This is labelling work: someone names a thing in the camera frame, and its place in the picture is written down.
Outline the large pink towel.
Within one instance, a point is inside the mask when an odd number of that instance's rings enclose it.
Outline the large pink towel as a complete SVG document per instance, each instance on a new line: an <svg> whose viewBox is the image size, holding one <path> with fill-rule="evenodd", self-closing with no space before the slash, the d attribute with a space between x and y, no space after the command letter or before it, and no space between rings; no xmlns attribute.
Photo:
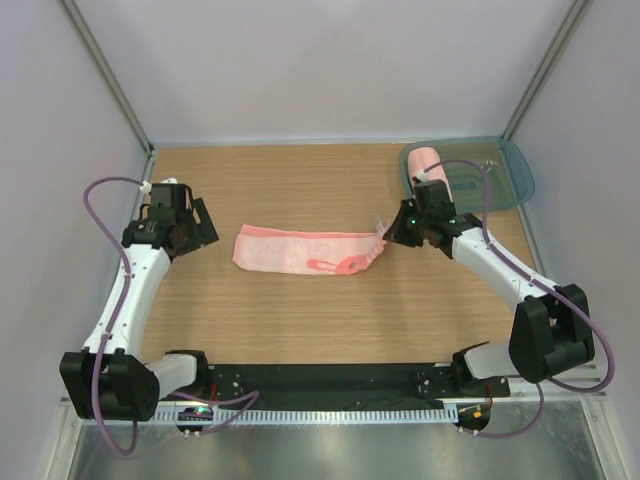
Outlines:
<svg viewBox="0 0 640 480"><path fill-rule="evenodd" d="M418 182L441 180L447 187L448 194L451 194L441 158L434 148L419 147L411 150L407 158L407 171L411 189L414 189Z"/></svg>

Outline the small pink cloth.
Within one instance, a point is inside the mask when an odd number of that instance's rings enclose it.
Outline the small pink cloth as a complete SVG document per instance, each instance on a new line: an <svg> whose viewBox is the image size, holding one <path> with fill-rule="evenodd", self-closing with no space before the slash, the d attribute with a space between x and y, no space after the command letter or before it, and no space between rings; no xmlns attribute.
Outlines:
<svg viewBox="0 0 640 480"><path fill-rule="evenodd" d="M299 232L241 227L232 261L254 272L295 275L352 275L382 254L389 225L376 222L371 233Z"/></svg>

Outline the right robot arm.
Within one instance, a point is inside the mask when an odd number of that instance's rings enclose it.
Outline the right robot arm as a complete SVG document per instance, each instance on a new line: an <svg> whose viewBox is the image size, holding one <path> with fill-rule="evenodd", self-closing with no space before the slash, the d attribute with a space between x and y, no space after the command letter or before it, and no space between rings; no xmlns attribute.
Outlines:
<svg viewBox="0 0 640 480"><path fill-rule="evenodd" d="M450 382L459 394L476 394L491 377L539 383L593 360L585 293L539 276L503 249L480 219L457 213L444 181L417 182L384 238L442 251L478 275L513 312L507 344L479 344L454 355L460 365L451 370Z"/></svg>

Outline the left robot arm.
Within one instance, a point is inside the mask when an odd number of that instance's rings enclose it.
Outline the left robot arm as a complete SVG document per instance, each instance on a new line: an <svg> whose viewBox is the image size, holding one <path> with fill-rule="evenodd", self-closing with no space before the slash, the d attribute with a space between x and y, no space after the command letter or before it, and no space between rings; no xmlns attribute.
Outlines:
<svg viewBox="0 0 640 480"><path fill-rule="evenodd" d="M174 178L139 183L148 202L121 237L107 237L120 256L103 312L81 350L63 355L59 371L82 419L150 420L159 401L182 392L204 398L213 386L206 355L170 350L140 361L151 307L173 260L218 241L203 199Z"/></svg>

